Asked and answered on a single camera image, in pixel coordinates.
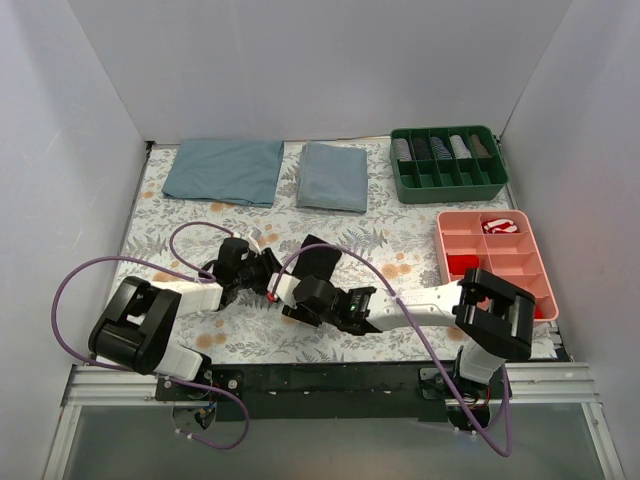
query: striped sock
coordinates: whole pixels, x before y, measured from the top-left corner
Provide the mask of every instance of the striped sock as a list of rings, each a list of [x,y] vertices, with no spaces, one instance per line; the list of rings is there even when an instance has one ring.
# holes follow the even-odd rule
[[[393,150],[396,153],[396,158],[399,162],[410,162],[411,150],[409,149],[409,143],[404,138],[393,139]]]
[[[451,146],[453,147],[453,154],[456,158],[471,158],[471,152],[464,144],[464,140],[460,135],[452,135]]]
[[[484,233],[519,233],[518,226],[508,218],[496,218],[482,222]]]
[[[442,140],[438,137],[431,137],[431,144],[433,145],[433,154],[437,160],[451,160],[451,152],[444,146]]]

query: folded cloth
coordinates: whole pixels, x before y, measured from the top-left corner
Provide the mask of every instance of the folded cloth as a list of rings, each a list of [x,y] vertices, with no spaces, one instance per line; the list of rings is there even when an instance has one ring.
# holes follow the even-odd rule
[[[475,133],[471,135],[471,145],[473,145],[473,149],[476,151],[476,157],[485,158],[491,156],[487,149],[484,148],[484,145],[482,145],[480,137]]]
[[[162,191],[174,198],[271,207],[283,150],[280,140],[187,140]]]
[[[451,160],[451,152],[444,146],[442,140],[438,137],[431,137],[431,144],[433,145],[433,154],[437,160]]]
[[[431,153],[429,152],[429,142],[426,138],[412,138],[411,143],[413,143],[413,153],[415,153],[417,160],[431,159]]]
[[[460,135],[452,135],[451,146],[453,147],[453,154],[456,158],[471,158],[471,152],[464,144],[464,140]]]
[[[367,152],[307,142],[300,155],[298,207],[367,211]]]
[[[399,162],[410,162],[412,160],[409,143],[404,138],[394,138],[393,149]]]

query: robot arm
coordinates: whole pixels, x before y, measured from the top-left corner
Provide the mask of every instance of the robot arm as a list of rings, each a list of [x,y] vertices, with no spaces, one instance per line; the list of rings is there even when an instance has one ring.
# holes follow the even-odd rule
[[[127,277],[93,328],[89,350],[142,375],[199,381],[211,359],[169,340],[175,319],[221,310],[241,289],[264,295],[269,278],[281,268],[270,249],[258,251],[232,237],[224,240],[218,258],[203,267],[213,271],[216,283],[150,283]]]
[[[338,258],[307,257],[304,264],[299,260],[293,275],[282,276],[271,299],[285,304],[284,315],[314,326],[330,323],[353,335],[406,327],[404,313],[385,291],[363,287],[345,292],[331,284],[333,266],[327,265],[335,265]],[[91,352],[143,375],[201,382],[211,360],[169,341],[175,318],[225,308],[240,289],[267,294],[281,265],[269,249],[256,252],[247,241],[228,238],[218,258],[204,269],[213,271],[217,283],[152,284],[127,277],[91,333]],[[310,271],[323,275],[318,278]],[[406,290],[401,298],[418,325],[455,325],[469,335],[454,370],[454,377],[462,381],[486,385],[505,360],[522,361],[531,355],[534,297],[489,272],[468,270],[459,282]],[[130,318],[142,316],[140,324]]]
[[[276,295],[287,305],[285,315],[315,326],[331,323],[354,335],[407,326],[395,300],[374,287],[345,292],[311,276],[283,276]],[[506,360],[531,356],[535,298],[485,270],[470,269],[459,282],[406,290],[401,298],[418,325],[457,326],[471,337],[454,377],[486,385]]]

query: red and white sock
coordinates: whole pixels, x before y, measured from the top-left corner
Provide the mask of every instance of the red and white sock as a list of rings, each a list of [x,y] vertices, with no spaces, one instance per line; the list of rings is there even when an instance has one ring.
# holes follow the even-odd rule
[[[513,220],[508,218],[497,218],[495,220],[487,220],[482,222],[482,230],[484,233],[518,233],[518,226]]]

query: rolled sock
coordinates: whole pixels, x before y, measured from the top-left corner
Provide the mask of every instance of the rolled sock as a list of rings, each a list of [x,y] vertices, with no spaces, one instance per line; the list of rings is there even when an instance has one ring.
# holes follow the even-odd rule
[[[471,158],[471,152],[464,144],[464,140],[460,135],[452,135],[451,146],[453,147],[453,154],[456,158]]]
[[[431,152],[429,152],[429,142],[426,138],[412,138],[411,143],[413,143],[413,153],[415,153],[417,160],[431,159]]]
[[[433,145],[433,154],[437,160],[451,160],[451,152],[444,146],[442,140],[438,137],[431,137],[431,144]]]
[[[489,155],[489,152],[487,151],[487,149],[484,148],[484,145],[482,145],[482,142],[480,141],[480,137],[475,133],[471,135],[471,145],[473,145],[473,149],[476,151],[476,155],[479,158],[491,156]]]
[[[404,138],[394,138],[393,149],[395,150],[398,161],[410,162],[412,160],[409,143]]]
[[[496,218],[482,222],[484,233],[519,233],[518,226],[508,218]]]

